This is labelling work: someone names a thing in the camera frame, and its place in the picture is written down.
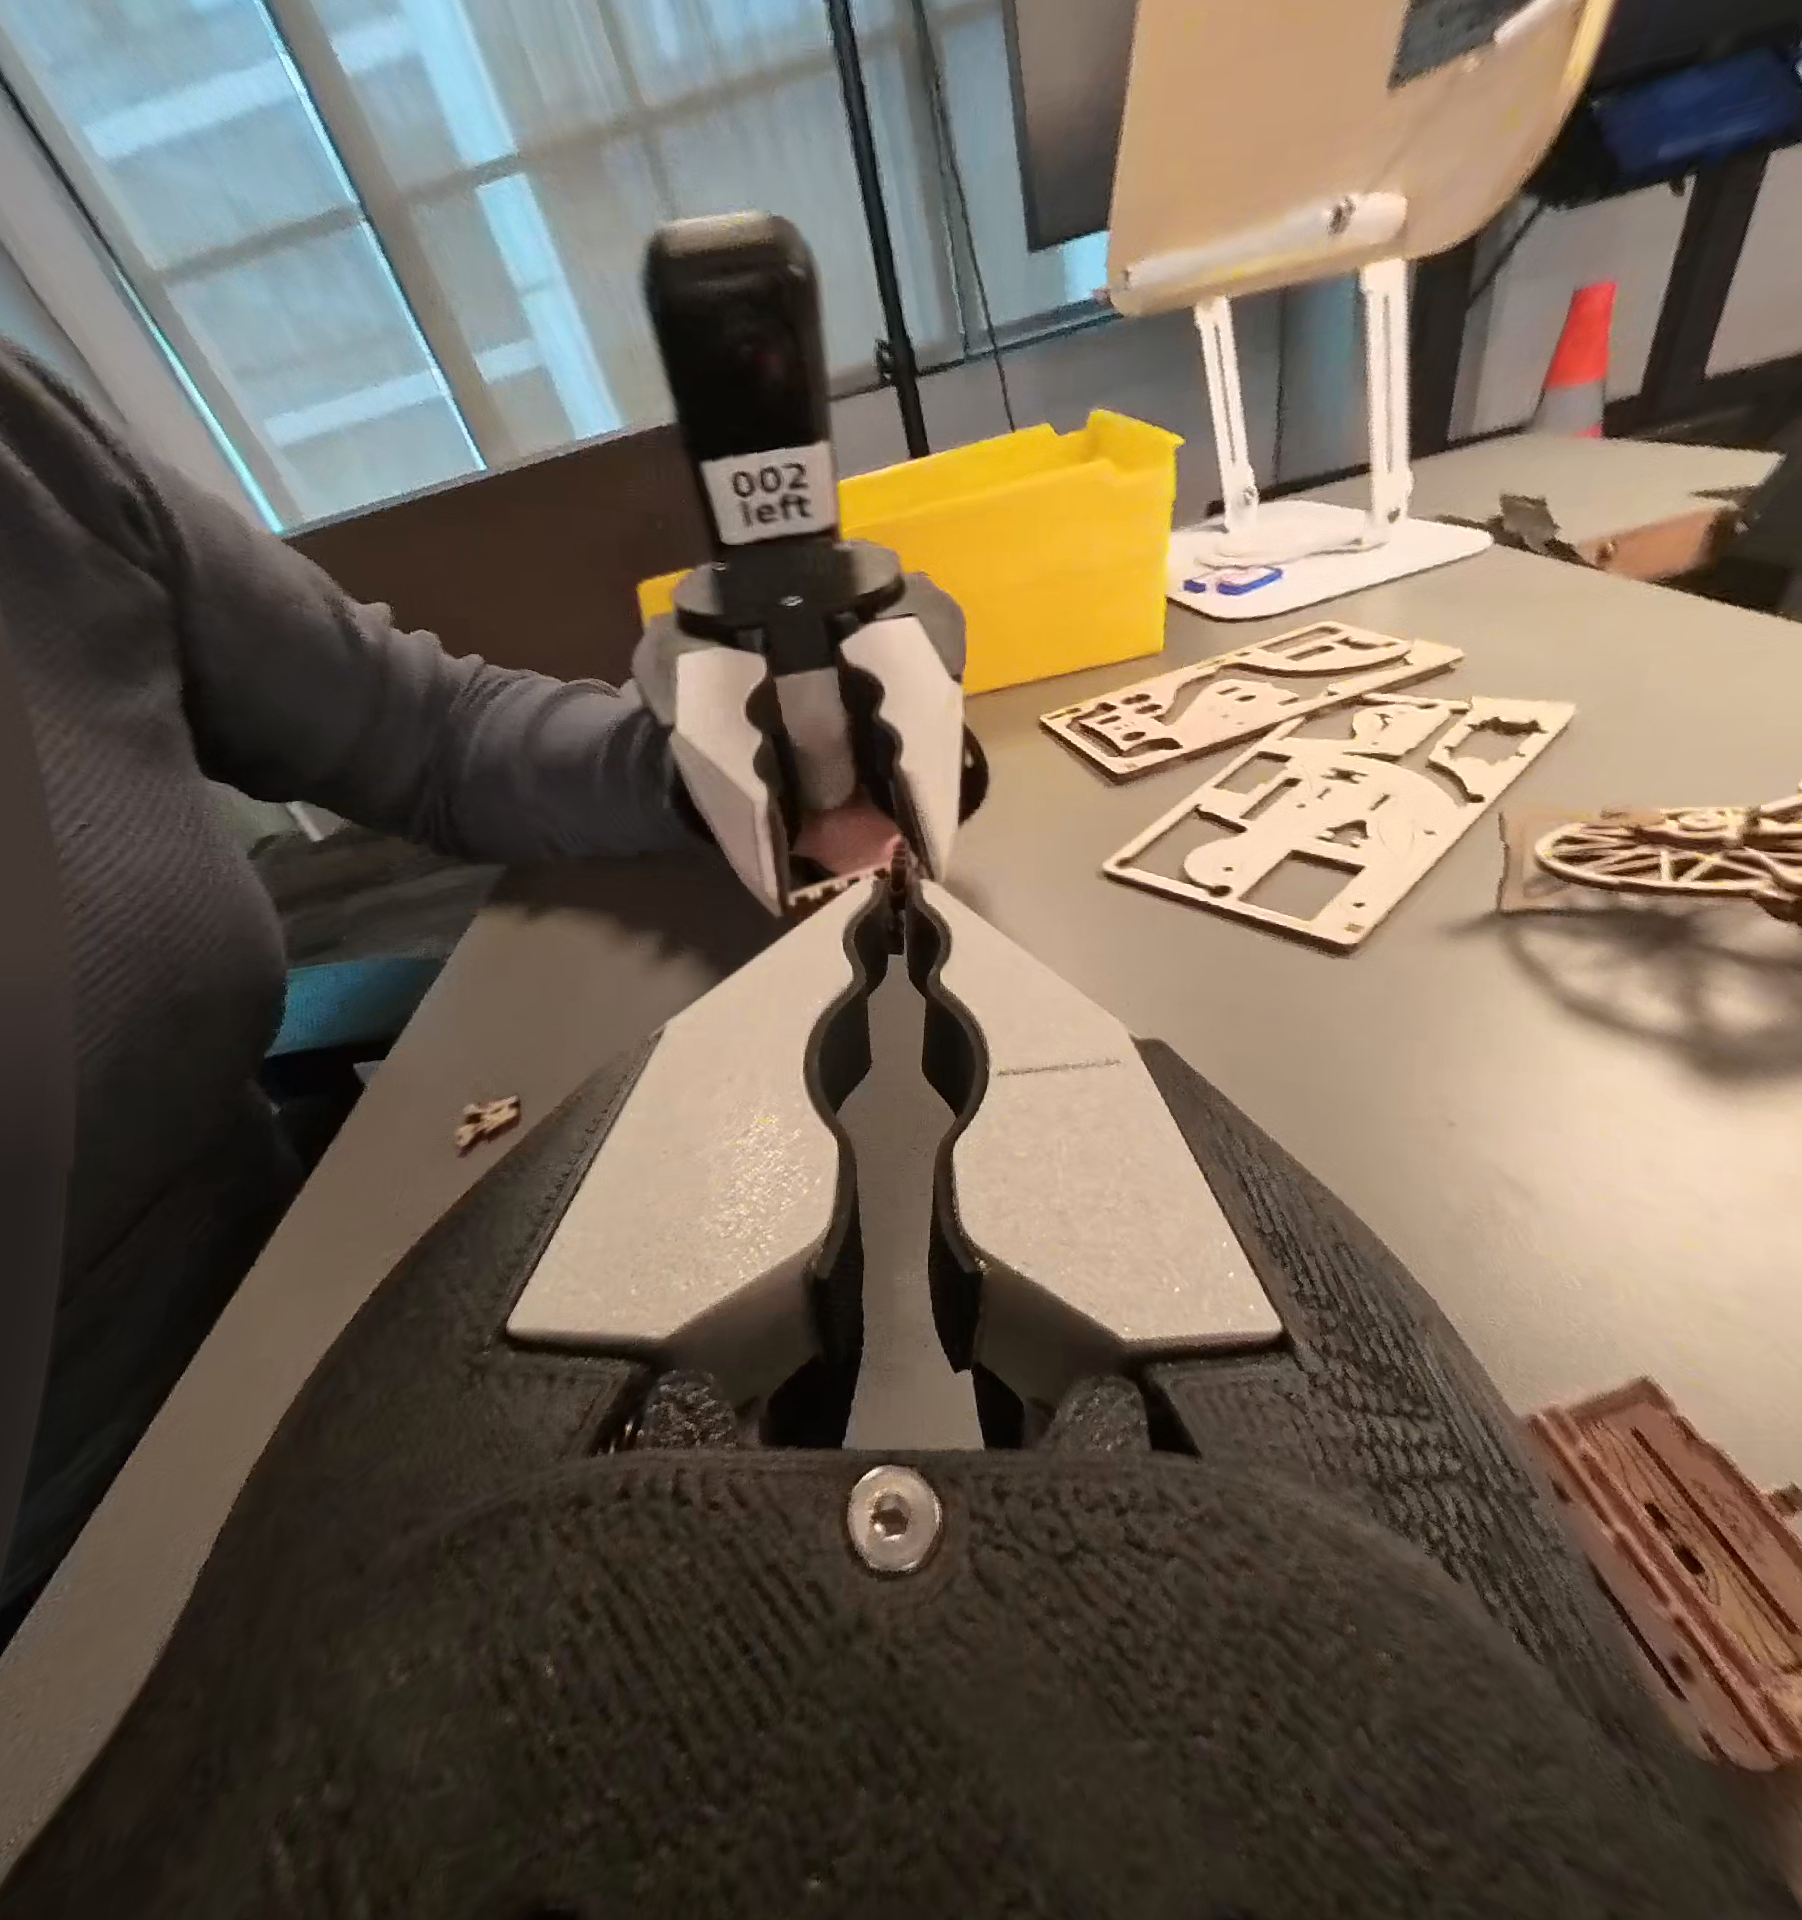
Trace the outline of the dark wooden scrap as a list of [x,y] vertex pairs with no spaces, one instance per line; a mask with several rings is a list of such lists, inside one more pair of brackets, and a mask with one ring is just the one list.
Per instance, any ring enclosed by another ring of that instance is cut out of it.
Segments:
[[1497,509],[1488,516],[1444,514],[1436,516],[1436,520],[1462,530],[1483,533],[1488,540],[1510,550],[1531,553],[1533,558],[1549,558],[1571,566],[1586,563],[1586,555],[1579,547],[1563,539],[1560,524],[1550,504],[1540,495],[1503,492]]

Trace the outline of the brown partition panel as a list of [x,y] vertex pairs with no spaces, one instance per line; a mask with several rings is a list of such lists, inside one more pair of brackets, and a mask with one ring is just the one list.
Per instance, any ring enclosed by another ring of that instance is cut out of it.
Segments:
[[639,589],[711,555],[674,424],[626,430],[286,537],[350,596],[447,652],[623,683]]

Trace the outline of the black light stand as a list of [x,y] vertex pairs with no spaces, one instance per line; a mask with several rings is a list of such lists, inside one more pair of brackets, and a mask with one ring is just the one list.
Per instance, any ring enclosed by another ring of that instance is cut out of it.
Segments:
[[924,459],[932,452],[928,416],[923,410],[913,336],[904,312],[901,284],[902,280],[879,170],[876,125],[865,79],[861,42],[851,2],[826,2],[823,10],[849,125],[849,153],[858,188],[862,225],[876,278],[876,300],[882,318],[882,333],[876,336],[876,373],[879,383],[893,398],[907,457],[919,462]]

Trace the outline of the orange traffic cone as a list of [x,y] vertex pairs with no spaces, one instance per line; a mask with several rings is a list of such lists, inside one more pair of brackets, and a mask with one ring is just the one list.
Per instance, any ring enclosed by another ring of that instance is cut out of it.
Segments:
[[1605,437],[1616,295],[1613,280],[1574,291],[1543,378],[1531,432],[1587,440]]

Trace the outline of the wooden part sheet round holes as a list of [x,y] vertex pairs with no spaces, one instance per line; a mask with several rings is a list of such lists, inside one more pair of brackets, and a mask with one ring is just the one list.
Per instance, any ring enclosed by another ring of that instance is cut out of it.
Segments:
[[1043,731],[1115,784],[1246,746],[1288,721],[1460,667],[1460,647],[1316,619],[1043,713]]

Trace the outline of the yellow plastic bin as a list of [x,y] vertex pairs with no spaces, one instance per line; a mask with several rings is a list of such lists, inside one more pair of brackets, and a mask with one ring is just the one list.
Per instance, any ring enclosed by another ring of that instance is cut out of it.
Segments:
[[1161,649],[1180,439],[1095,410],[840,479],[823,398],[795,383],[683,405],[715,562],[683,631],[760,652],[827,707],[841,649],[923,578],[964,621],[966,693]]

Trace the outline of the teal chair seat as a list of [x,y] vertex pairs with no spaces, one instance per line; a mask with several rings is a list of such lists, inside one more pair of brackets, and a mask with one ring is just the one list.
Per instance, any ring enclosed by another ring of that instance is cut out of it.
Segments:
[[378,953],[291,968],[269,1061],[387,1049],[433,991],[445,960]]

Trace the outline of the person's left hand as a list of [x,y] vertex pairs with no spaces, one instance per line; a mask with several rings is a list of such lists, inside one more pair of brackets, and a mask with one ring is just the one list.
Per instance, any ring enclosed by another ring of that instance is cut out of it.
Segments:
[[792,856],[829,877],[853,877],[891,866],[904,851],[902,830],[866,798],[810,813],[803,819]]

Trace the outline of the large black screen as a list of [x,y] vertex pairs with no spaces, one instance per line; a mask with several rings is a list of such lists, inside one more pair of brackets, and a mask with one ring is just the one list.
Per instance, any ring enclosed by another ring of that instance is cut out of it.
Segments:
[[1004,2],[1031,251],[1108,227],[1135,17],[1135,2]]

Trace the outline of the small wooden crate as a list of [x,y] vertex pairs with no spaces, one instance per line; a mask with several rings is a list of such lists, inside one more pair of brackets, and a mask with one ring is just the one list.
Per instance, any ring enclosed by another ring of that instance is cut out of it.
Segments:
[[1689,1744],[1748,1772],[1802,1764],[1802,1493],[1753,1481],[1654,1379],[1528,1429]]

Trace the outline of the blue box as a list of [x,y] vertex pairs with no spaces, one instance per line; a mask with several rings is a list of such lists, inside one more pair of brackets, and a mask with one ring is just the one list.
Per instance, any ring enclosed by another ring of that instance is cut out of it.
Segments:
[[1576,209],[1802,146],[1793,49],[1754,43],[1586,91],[1524,195]]

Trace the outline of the person's grey sweater torso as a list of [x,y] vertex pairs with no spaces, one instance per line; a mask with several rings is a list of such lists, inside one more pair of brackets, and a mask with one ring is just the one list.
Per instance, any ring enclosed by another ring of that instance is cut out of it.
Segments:
[[50,1378],[0,1653],[300,1174],[257,1085],[282,939],[196,759],[146,492],[82,400],[0,339],[0,615],[59,858],[74,1091]]

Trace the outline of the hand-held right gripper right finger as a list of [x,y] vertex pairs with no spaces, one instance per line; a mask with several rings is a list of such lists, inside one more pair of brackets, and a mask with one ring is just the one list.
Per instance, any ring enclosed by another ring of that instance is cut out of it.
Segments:
[[984,1421],[1257,1356],[1282,1322],[1123,1020],[932,881],[909,894],[937,1146],[936,1332]]

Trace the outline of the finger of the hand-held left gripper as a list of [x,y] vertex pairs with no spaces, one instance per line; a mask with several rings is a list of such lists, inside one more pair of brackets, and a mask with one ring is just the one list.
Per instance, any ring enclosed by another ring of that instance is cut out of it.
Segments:
[[789,914],[800,790],[774,677],[753,652],[689,644],[674,658],[676,771],[732,872],[778,918]]
[[845,698],[868,803],[930,879],[948,879],[964,776],[959,675],[917,618],[884,618],[845,641]]

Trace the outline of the wooden part sheet square windows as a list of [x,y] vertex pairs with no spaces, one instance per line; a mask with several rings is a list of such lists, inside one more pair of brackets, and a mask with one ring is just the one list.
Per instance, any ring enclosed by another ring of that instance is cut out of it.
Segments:
[[1354,951],[1574,723],[1563,701],[1363,694],[1248,744],[1102,872]]

